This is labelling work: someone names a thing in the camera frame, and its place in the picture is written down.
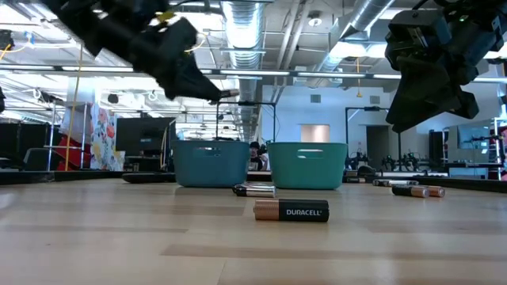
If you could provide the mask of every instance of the desk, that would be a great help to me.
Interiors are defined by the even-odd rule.
[[[327,224],[256,222],[230,189],[121,179],[2,186],[5,284],[502,285],[507,196],[389,188],[280,191],[327,199]]]

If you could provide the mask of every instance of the plastic storage bin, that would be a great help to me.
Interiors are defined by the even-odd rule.
[[[173,141],[176,182],[184,187],[228,188],[244,183],[246,142]]]
[[[344,143],[271,143],[268,152],[273,183],[289,189],[338,188],[347,151]]]

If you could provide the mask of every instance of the yellow cable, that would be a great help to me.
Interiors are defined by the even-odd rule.
[[[7,50],[10,48],[10,44],[7,44],[6,49],[2,52],[2,55],[0,55],[0,61],[3,59],[3,57],[6,55]]]
[[[15,53],[15,52],[20,52],[20,51],[23,51],[24,49],[26,49],[26,47],[28,47],[28,45],[29,45],[29,44],[30,44],[30,41],[28,41],[28,43],[26,43],[26,45],[25,45],[24,47],[19,48],[19,49],[15,50],[15,51],[8,51],[9,47],[8,47],[8,48],[6,48],[5,50],[0,50],[0,51],[5,52],[5,53]]]
[[[76,89],[74,91],[74,100],[72,102],[72,112],[71,112],[71,125],[69,126],[69,134],[67,135],[67,148],[65,150],[65,171],[68,171],[69,169],[69,148],[71,147],[71,136],[72,136],[72,126],[74,125],[74,113],[76,110],[76,98],[78,97],[78,91],[79,91],[79,79],[81,77],[81,68],[82,68],[82,49],[83,44],[81,43],[81,51],[79,55],[79,68],[78,68],[78,78],[76,79]]]

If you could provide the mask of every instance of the door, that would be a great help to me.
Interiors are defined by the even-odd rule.
[[[389,155],[389,127],[367,126],[366,147],[368,150],[368,163],[374,169],[382,168],[382,159]]]

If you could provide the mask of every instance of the aa battery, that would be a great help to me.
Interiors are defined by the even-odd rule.
[[[238,184],[232,188],[232,192],[240,197],[276,197],[275,186],[266,184]]]
[[[440,186],[426,186],[431,197],[444,198],[445,189]]]
[[[396,196],[408,196],[418,198],[428,198],[429,190],[423,186],[409,186],[409,185],[393,185],[391,189]]]
[[[259,199],[253,212],[260,221],[327,222],[330,217],[326,200]]]
[[[345,177],[345,183],[366,183],[366,179],[359,177]]]
[[[419,185],[419,182],[413,180],[383,180],[375,179],[373,186],[392,187],[393,185]]]

